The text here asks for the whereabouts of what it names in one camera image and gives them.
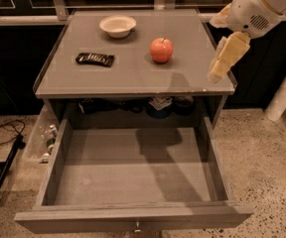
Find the wooden drawer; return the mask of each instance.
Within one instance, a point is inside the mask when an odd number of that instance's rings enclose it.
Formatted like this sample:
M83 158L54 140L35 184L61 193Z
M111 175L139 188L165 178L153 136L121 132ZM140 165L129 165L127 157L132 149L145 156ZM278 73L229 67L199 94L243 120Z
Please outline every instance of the wooden drawer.
M157 120L71 103L36 205L15 220L67 233L235 227L250 214L232 197L206 112Z

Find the red apple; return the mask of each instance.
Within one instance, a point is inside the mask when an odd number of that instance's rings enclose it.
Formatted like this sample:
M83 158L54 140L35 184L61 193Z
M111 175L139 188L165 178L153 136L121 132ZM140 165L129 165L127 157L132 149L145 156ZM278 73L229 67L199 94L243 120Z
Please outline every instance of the red apple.
M173 44L166 38L155 39L150 46L152 59L159 63L168 61L173 54Z

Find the tabletop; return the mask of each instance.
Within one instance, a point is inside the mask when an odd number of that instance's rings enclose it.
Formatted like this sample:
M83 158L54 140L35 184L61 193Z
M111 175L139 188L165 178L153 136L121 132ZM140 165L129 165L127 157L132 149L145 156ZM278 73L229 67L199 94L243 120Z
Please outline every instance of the tabletop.
M113 39L99 23L111 15L136 20L129 36ZM156 63L150 44L164 37L173 43L172 58ZM115 55L112 67L80 65L79 53ZM80 98L153 95L233 94L226 77L207 81L213 43L193 9L76 11L60 40L51 63L36 91L39 98Z

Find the bowl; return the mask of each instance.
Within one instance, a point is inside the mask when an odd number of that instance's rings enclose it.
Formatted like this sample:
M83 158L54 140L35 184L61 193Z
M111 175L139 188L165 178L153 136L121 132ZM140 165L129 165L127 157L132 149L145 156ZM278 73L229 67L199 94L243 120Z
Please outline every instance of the bowl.
M100 29L113 38L124 38L136 26L136 21L128 16L114 15L100 22Z

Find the robotic arm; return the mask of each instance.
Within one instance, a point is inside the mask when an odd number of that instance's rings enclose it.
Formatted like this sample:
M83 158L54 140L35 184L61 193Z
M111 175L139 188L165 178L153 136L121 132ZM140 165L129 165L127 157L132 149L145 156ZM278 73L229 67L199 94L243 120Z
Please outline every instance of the robotic arm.
M233 30L222 38L210 64L208 80L219 82L249 50L250 40L259 38L277 26L286 15L286 0L233 0L210 23Z

